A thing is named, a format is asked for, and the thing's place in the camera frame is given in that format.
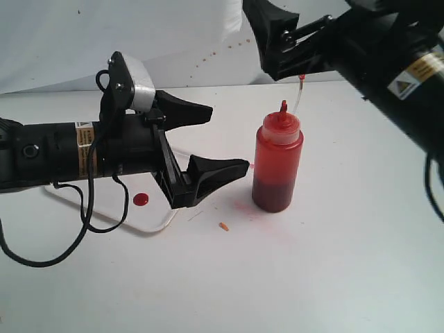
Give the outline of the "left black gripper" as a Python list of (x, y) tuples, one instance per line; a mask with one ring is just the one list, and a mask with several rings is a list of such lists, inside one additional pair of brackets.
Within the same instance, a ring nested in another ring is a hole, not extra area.
[[(155, 103), (165, 116), (164, 129), (205, 124), (213, 107), (179, 99), (157, 90)], [(191, 155), (186, 171), (180, 168), (164, 129), (160, 112), (127, 114), (117, 128), (99, 142), (99, 177), (149, 173), (171, 208), (194, 207), (216, 190), (246, 176), (249, 161), (211, 160)]]

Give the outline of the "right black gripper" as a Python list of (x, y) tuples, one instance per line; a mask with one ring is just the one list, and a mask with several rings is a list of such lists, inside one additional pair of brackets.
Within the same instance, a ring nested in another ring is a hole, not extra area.
[(358, 25), (395, 14), (400, 24), (424, 21), (431, 31), (441, 29), (440, 1), (348, 1), (350, 9), (334, 19), (326, 15), (298, 28), (299, 13), (270, 1), (244, 0), (243, 12), (253, 30), (262, 70), (274, 80), (327, 71), (325, 58), (339, 39)]

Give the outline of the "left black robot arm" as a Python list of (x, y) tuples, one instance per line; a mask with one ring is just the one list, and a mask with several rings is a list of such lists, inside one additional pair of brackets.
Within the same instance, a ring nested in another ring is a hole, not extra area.
[(210, 121), (212, 108), (155, 93), (151, 110), (120, 110), (111, 129), (104, 121), (22, 125), (1, 120), (1, 191), (18, 191), (55, 182), (87, 178), (87, 154), (93, 154), (93, 176), (151, 173), (172, 208), (193, 207), (217, 189), (244, 177), (249, 162), (210, 160), (191, 155), (181, 171), (166, 132)]

